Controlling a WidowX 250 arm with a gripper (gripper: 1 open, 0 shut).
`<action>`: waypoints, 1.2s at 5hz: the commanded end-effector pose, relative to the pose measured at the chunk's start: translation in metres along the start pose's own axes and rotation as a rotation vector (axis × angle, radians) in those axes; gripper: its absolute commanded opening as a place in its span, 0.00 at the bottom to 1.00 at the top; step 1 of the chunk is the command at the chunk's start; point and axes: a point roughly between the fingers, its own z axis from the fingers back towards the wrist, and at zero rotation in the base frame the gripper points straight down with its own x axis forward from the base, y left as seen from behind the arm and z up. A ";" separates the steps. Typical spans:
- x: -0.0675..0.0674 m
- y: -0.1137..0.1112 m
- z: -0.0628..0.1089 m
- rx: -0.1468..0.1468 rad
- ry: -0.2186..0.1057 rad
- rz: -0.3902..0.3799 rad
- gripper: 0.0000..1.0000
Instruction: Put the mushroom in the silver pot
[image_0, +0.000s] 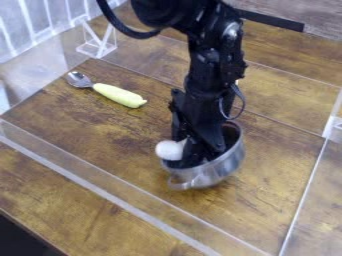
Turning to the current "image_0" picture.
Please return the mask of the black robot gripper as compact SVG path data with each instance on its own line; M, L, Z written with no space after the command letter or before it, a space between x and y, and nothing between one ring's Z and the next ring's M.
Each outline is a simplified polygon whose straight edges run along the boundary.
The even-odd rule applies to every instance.
M185 90L171 91L171 137L183 146L182 156L190 167L215 160L226 152L223 124L237 96L237 82L185 79Z

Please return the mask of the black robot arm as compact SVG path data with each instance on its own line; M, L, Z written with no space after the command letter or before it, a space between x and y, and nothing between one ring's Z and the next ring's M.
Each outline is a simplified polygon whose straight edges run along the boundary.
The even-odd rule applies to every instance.
M187 36L190 71L185 88L171 91L173 139L185 143L174 167L189 168L227 150L223 127L231 119L237 81L245 77L243 21L219 0L131 0L142 23Z

